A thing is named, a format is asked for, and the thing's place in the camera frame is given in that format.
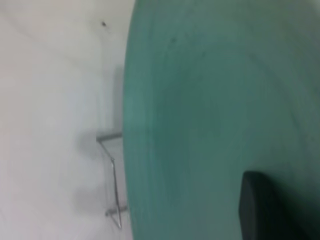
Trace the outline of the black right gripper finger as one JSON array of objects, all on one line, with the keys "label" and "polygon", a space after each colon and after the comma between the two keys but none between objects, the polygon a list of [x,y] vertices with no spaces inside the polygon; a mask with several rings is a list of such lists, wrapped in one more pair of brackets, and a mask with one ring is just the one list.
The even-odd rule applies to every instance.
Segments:
[{"label": "black right gripper finger", "polygon": [[244,240],[318,240],[320,183],[286,184],[245,171],[238,214]]}]

